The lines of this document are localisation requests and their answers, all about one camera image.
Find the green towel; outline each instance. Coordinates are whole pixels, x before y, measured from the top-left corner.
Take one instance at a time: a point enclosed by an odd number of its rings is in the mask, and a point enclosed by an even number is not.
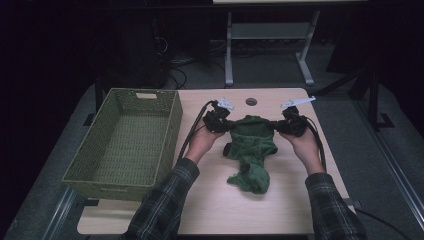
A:
[[[227,180],[237,184],[243,191],[256,194],[266,193],[269,174],[264,169],[265,157],[277,152],[273,142],[274,129],[269,120],[247,115],[234,122],[230,130],[231,143],[224,149],[224,155],[240,161],[240,171]]]

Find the wrist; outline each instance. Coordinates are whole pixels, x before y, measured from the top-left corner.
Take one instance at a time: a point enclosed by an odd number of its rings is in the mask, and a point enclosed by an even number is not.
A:
[[[199,153],[199,152],[196,152],[196,151],[190,151],[190,149],[184,155],[184,158],[190,159],[195,164],[198,164],[202,157],[203,157],[202,153]]]
[[[308,163],[304,163],[304,165],[308,175],[312,175],[314,173],[325,173],[325,170],[321,164],[321,161],[308,162]]]

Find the plaid sleeve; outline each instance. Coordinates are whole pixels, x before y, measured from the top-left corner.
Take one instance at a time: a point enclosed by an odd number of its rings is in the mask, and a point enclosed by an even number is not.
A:
[[[315,239],[366,239],[366,231],[326,173],[315,173],[306,179],[312,207]]]
[[[175,239],[185,198],[198,176],[196,164],[180,159],[167,178],[144,196],[120,239]]]

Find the light wood surface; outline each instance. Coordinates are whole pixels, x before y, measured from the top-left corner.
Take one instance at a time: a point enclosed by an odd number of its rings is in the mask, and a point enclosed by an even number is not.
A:
[[[243,3],[331,3],[331,2],[365,2],[368,0],[213,0],[215,4]]]
[[[269,120],[281,120],[281,103],[289,99],[307,98],[303,89],[220,89],[179,91],[184,113],[176,146],[175,158],[202,106],[209,100],[225,97],[235,109],[229,120],[246,115],[258,115]],[[256,106],[245,104],[255,98]],[[311,103],[298,106],[300,114],[311,118],[320,133],[332,175],[343,198],[347,191],[334,162],[324,133]],[[239,162],[223,156],[230,134],[219,138],[199,163],[200,176],[190,189],[182,213],[179,234],[312,234],[312,217],[308,193],[304,184],[306,170],[286,140],[278,135],[275,155],[265,160],[270,174],[270,187],[263,195],[241,191],[227,184],[238,172]],[[101,200],[99,206],[85,207],[78,224],[82,234],[121,234],[139,207],[139,202]]]

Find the person's left hand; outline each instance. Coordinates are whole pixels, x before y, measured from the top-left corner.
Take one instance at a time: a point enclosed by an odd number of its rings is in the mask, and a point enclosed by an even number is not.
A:
[[[202,119],[196,126],[195,133],[190,139],[189,147],[184,157],[197,164],[203,155],[212,148],[215,140],[223,135],[224,133],[209,131]]]

